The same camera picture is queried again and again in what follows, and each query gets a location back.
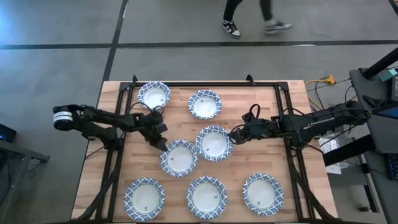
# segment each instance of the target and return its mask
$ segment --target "sneaker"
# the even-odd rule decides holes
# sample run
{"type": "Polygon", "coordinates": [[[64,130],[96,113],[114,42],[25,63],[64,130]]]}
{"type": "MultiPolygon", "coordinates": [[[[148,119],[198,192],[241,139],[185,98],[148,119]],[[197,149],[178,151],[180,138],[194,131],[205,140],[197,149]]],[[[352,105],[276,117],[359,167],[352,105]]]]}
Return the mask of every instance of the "sneaker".
{"type": "Polygon", "coordinates": [[[264,32],[266,34],[276,34],[278,32],[283,32],[291,27],[292,27],[291,24],[286,24],[286,23],[277,21],[274,25],[267,24],[264,28],[264,32]]]}
{"type": "Polygon", "coordinates": [[[234,21],[223,21],[223,27],[225,32],[232,38],[239,39],[241,37],[241,33],[236,28],[234,21]]]}

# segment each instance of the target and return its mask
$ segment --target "wooden table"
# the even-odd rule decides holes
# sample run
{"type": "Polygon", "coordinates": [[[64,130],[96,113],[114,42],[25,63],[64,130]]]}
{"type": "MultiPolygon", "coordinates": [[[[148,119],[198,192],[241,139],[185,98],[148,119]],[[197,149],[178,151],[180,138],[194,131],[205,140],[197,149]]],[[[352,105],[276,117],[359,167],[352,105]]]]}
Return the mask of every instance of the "wooden table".
{"type": "MultiPolygon", "coordinates": [[[[287,81],[290,97],[294,108],[309,113],[307,92],[303,81],[287,81]]],[[[104,82],[99,98],[98,108],[114,112],[120,82],[104,82]]],[[[137,92],[133,91],[133,102],[137,101],[137,92]]],[[[269,87],[171,87],[171,99],[165,106],[164,123],[169,130],[163,135],[169,140],[185,139],[195,143],[200,130],[209,125],[219,125],[230,131],[243,123],[241,116],[249,111],[252,104],[261,106],[261,118],[269,119],[278,115],[275,90],[269,87]],[[212,120],[194,118],[187,106],[192,93],[196,90],[211,89],[216,91],[223,100],[221,113],[212,120]]],[[[282,101],[286,108],[284,94],[282,101]]],[[[147,113],[137,105],[133,111],[147,113]]],[[[100,141],[89,144],[87,153],[101,147],[100,141]]],[[[211,175],[219,179],[227,189],[228,204],[224,212],[211,222],[294,222],[297,221],[290,175],[283,139],[263,139],[251,141],[240,146],[234,146],[232,155],[221,162],[210,162],[199,158],[195,170],[186,177],[175,178],[167,175],[159,162],[160,151],[148,145],[139,133],[129,133],[126,136],[122,170],[119,178],[118,196],[114,211],[114,222],[133,222],[123,208],[124,193],[131,182],[142,177],[153,177],[165,189],[165,205],[152,222],[203,222],[194,216],[187,207],[186,193],[191,182],[203,175],[211,175]],[[253,214],[243,202],[243,182],[252,174],[263,172],[276,178],[284,191],[284,203],[279,212],[269,217],[253,214]]],[[[333,216],[337,217],[335,203],[331,193],[328,176],[322,155],[311,148],[303,150],[310,188],[320,203],[333,216]]],[[[94,199],[101,185],[106,151],[102,150],[87,159],[83,166],[78,192],[73,207],[72,218],[83,213],[94,199]]],[[[108,209],[108,196],[104,211],[108,209]]],[[[303,192],[300,198],[304,213],[307,207],[303,192]]]]}

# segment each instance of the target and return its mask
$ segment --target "blue patterned bowl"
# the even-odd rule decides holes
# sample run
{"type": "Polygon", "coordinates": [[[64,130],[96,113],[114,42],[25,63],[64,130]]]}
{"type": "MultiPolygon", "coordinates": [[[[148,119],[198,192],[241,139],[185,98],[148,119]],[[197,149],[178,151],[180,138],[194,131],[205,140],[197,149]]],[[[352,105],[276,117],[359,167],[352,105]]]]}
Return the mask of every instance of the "blue patterned bowl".
{"type": "Polygon", "coordinates": [[[203,176],[189,185],[188,208],[198,218],[216,218],[224,211],[228,202],[224,185],[214,177],[203,176]]]}
{"type": "Polygon", "coordinates": [[[167,145],[167,152],[160,155],[160,166],[173,177],[184,177],[197,166],[197,148],[185,140],[175,140],[167,145]]]}
{"type": "Polygon", "coordinates": [[[155,179],[144,177],[134,181],[124,194],[126,213],[135,221],[153,219],[164,206],[164,189],[155,179]]]}
{"type": "Polygon", "coordinates": [[[228,132],[219,126],[209,126],[201,130],[196,141],[199,154],[206,160],[219,162],[231,154],[232,142],[228,132]]]}
{"type": "Polygon", "coordinates": [[[282,187],[268,174],[253,174],[243,184],[243,200],[256,215],[278,212],[284,202],[282,187]]]}
{"type": "Polygon", "coordinates": [[[170,100],[170,89],[162,82],[149,82],[138,91],[138,101],[145,103],[151,109],[156,106],[165,106],[170,100]]]}
{"type": "Polygon", "coordinates": [[[198,90],[188,100],[189,111],[198,119],[212,119],[222,107],[221,98],[211,90],[198,90]]]}

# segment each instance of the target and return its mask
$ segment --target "concrete floor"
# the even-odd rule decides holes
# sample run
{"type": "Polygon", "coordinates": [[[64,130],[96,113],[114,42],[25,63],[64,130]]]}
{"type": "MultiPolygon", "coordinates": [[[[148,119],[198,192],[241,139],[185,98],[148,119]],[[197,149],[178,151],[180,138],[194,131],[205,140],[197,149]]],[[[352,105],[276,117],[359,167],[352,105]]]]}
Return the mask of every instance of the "concrete floor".
{"type": "MultiPolygon", "coordinates": [[[[225,1],[131,0],[119,43],[231,42],[221,29],[225,1]]],[[[122,0],[0,1],[0,45],[110,44],[122,0]]],[[[275,15],[292,30],[262,34],[257,1],[236,12],[239,41],[331,41],[317,47],[176,47],[117,49],[110,80],[312,80],[368,67],[397,45],[336,45],[334,40],[396,40],[398,17],[388,0],[282,0],[275,15]]],[[[37,175],[23,181],[9,223],[69,219],[87,141],[52,126],[52,107],[96,105],[109,48],[0,50],[0,123],[18,131],[16,144],[51,155],[37,175]]],[[[349,82],[319,90],[324,105],[341,103],[349,82]]],[[[315,97],[314,91],[308,92],[315,97]]],[[[366,134],[366,128],[353,131],[366,134]]],[[[333,189],[339,216],[359,221],[356,202],[333,189]]]]}

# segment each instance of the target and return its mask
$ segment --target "person's leg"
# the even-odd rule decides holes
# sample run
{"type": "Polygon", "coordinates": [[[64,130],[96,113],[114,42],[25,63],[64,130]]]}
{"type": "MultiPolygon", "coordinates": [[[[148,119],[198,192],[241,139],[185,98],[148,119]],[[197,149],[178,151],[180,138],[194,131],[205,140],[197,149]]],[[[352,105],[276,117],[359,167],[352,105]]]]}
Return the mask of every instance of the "person's leg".
{"type": "Polygon", "coordinates": [[[291,24],[286,24],[278,21],[274,17],[274,15],[272,15],[271,1],[272,0],[260,0],[262,16],[266,22],[266,26],[264,28],[264,32],[266,34],[275,34],[277,32],[282,32],[292,26],[291,24]]]}
{"type": "Polygon", "coordinates": [[[242,1],[243,0],[227,0],[224,10],[223,28],[229,36],[235,39],[240,38],[241,33],[238,31],[238,28],[233,21],[233,16],[237,6],[242,1]]]}

